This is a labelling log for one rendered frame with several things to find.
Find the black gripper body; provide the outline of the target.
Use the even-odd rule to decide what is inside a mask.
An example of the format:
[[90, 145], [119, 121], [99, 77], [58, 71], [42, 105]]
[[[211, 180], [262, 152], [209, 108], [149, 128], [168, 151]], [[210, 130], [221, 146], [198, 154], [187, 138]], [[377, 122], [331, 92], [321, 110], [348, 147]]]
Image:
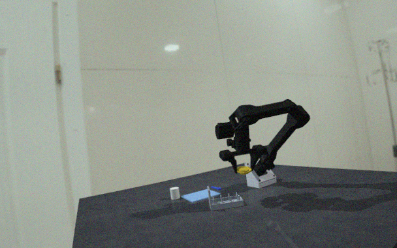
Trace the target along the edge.
[[234, 140], [236, 141], [236, 147], [233, 152], [230, 152], [229, 150], [223, 150], [219, 152], [219, 157], [221, 158], [222, 161], [233, 161], [235, 160], [235, 156], [239, 155], [247, 155], [247, 154], [252, 154], [252, 155], [264, 155], [267, 153], [267, 149], [262, 146], [262, 145], [256, 145], [253, 146], [252, 149], [249, 148], [249, 142], [251, 139], [248, 137], [244, 138], [238, 138], [235, 137]]

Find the white short cylinder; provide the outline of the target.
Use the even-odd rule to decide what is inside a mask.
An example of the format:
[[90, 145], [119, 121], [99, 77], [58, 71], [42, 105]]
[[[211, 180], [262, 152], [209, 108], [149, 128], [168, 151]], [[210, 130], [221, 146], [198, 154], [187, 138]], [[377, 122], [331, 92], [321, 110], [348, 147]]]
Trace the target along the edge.
[[171, 193], [171, 199], [172, 200], [176, 200], [180, 198], [180, 194], [179, 194], [179, 188], [178, 187], [173, 187], [170, 189], [170, 193]]

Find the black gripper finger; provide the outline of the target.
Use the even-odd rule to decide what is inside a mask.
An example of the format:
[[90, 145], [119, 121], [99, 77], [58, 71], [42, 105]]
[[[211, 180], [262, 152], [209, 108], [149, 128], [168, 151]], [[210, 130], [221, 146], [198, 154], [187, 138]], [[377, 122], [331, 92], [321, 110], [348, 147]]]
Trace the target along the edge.
[[235, 174], [237, 174], [237, 160], [235, 159], [235, 160], [229, 161], [229, 162], [232, 164]]
[[252, 155], [252, 154], [249, 155], [251, 157], [251, 169], [253, 171], [257, 161], [259, 160], [260, 157], [262, 157], [262, 155]]

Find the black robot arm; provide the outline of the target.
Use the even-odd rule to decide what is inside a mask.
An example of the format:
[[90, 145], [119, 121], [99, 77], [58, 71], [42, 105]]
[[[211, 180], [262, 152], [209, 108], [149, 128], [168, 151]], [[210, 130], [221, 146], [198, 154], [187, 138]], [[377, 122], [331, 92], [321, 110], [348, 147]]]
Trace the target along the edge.
[[[277, 151], [283, 143], [293, 134], [296, 129], [302, 128], [310, 120], [310, 115], [301, 107], [296, 105], [292, 100], [286, 99], [282, 102], [270, 103], [261, 106], [241, 105], [230, 116], [230, 122], [218, 123], [215, 126], [215, 135], [217, 139], [227, 139], [227, 146], [235, 149], [236, 141], [232, 137], [244, 138], [249, 136], [249, 125], [256, 123], [259, 119], [287, 114], [287, 120], [282, 129], [276, 134], [268, 146], [267, 153], [260, 157], [254, 167], [258, 176], [267, 174], [275, 168], [273, 162], [276, 159]], [[238, 123], [236, 118], [238, 119]], [[235, 138], [234, 137], [234, 138]]]

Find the yellow plate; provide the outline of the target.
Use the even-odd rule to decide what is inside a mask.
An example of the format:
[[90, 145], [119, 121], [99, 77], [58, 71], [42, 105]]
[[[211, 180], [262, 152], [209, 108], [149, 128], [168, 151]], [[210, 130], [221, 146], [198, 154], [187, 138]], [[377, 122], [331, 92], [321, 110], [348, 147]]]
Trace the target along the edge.
[[237, 168], [237, 172], [240, 173], [240, 174], [243, 174], [243, 175], [244, 174], [248, 174], [251, 171], [252, 171], [252, 169], [250, 167], [248, 167], [248, 166], [239, 166]]

